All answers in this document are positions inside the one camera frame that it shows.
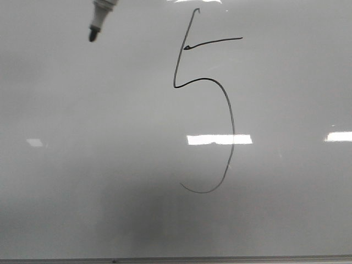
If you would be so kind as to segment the black whiteboard marker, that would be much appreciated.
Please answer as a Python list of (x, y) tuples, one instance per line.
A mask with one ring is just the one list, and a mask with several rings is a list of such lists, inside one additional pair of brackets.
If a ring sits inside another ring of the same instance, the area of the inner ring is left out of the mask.
[(106, 16), (117, 5), (118, 0), (94, 0), (93, 19), (90, 24), (89, 41), (94, 42), (101, 32)]

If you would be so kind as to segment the white whiteboard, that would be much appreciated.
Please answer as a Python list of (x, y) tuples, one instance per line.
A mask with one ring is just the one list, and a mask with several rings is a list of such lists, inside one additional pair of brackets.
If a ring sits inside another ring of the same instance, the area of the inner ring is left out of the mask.
[(1, 258), (351, 254), (351, 1), (1, 1)]

